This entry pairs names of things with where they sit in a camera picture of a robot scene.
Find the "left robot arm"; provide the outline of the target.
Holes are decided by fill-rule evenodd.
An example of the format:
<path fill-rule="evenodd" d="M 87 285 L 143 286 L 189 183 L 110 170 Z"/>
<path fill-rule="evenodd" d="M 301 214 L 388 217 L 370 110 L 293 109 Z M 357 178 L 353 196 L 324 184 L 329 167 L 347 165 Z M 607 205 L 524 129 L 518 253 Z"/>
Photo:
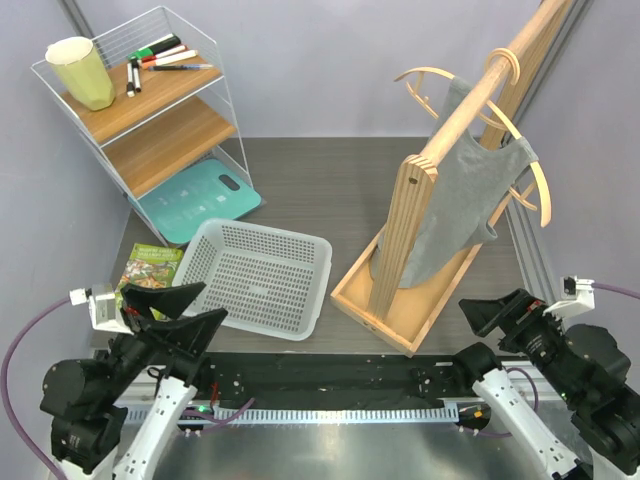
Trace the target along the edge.
<path fill-rule="evenodd" d="M 74 290 L 96 330 L 114 334 L 107 354 L 54 364 L 43 380 L 40 408 L 52 417 L 51 451 L 68 479 L 150 479 L 178 421 L 193 399 L 213 385 L 206 350 L 228 312 L 194 316 L 188 307 L 205 288 L 196 282 L 169 288 L 111 285 Z M 118 452 L 128 417 L 117 401 L 152 361 L 167 360 L 154 403 L 124 454 Z"/>

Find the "wooden clothes hanger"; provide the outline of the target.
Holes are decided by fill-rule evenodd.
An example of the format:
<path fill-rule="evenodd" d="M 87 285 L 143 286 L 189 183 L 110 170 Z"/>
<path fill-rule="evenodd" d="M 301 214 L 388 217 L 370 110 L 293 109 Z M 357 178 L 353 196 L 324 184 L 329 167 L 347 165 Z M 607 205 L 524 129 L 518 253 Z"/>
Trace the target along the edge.
<path fill-rule="evenodd" d="M 507 48 L 496 48 L 489 54 L 488 59 L 485 61 L 485 69 L 489 68 L 490 62 L 496 57 L 501 57 L 507 60 L 512 71 L 512 81 L 513 83 L 517 83 L 519 81 L 520 74 L 521 74 L 521 67 L 520 67 L 517 56 Z M 449 80 L 453 80 L 455 78 L 455 75 L 449 71 L 436 68 L 436 67 L 416 67 L 403 72 L 401 75 L 397 76 L 394 79 L 394 81 L 398 82 L 413 73 L 416 73 L 418 77 L 414 85 L 411 85 L 409 82 L 406 82 L 406 88 L 409 94 L 434 119 L 438 119 L 439 114 L 429 105 L 429 98 L 422 97 L 419 92 L 422 85 L 422 81 L 424 79 L 424 75 L 426 73 L 431 73 L 431 74 L 436 74 L 441 77 L 447 78 Z M 512 121 L 493 101 L 488 100 L 486 102 L 486 105 L 492 111 L 492 113 L 497 117 L 496 120 L 493 120 L 487 115 L 485 115 L 482 111 L 480 111 L 477 114 L 477 116 L 487 126 L 497 128 L 498 130 L 502 130 L 503 132 L 509 132 L 514 140 L 520 139 L 522 137 L 521 133 L 515 127 Z M 525 193 L 519 193 L 514 186 L 511 186 L 509 188 L 509 194 L 511 195 L 512 198 L 514 198 L 518 203 L 520 203 L 526 209 L 531 211 L 538 211 L 540 215 L 540 226 L 542 228 L 545 228 L 552 219 L 552 203 L 551 203 L 551 195 L 548 187 L 548 182 L 538 160 L 531 162 L 529 165 L 529 168 L 534 178 L 534 181 L 529 185 L 529 188 L 530 190 L 532 190 L 533 187 L 537 188 L 539 199 L 540 199 L 540 205 L 536 206 L 530 203 L 526 199 Z"/>

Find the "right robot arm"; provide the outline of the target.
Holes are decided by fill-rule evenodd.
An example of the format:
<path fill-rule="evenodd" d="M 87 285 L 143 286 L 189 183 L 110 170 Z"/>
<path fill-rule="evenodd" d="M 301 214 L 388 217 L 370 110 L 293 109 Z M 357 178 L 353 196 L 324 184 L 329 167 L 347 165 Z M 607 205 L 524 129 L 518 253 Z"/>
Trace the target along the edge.
<path fill-rule="evenodd" d="M 586 442 L 586 468 L 514 389 L 506 369 L 482 343 L 453 358 L 457 391 L 477 394 L 509 429 L 536 472 L 547 479 L 636 479 L 639 476 L 639 395 L 626 383 L 631 362 L 603 327 L 567 318 L 595 307 L 590 283 L 570 288 L 547 305 L 524 289 L 496 300 L 463 299 L 459 306 L 473 333 L 503 332 L 501 350 L 525 355 L 571 411 Z"/>

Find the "grey tank top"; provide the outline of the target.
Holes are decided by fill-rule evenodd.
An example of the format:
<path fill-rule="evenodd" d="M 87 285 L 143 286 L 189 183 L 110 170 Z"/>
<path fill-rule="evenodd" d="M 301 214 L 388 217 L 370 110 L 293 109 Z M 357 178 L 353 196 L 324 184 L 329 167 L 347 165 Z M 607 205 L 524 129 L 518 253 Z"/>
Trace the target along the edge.
<path fill-rule="evenodd" d="M 524 137 L 488 150 L 465 130 L 438 165 L 438 178 L 399 286 L 415 287 L 459 251 L 495 240 L 490 217 L 509 187 L 536 160 Z"/>

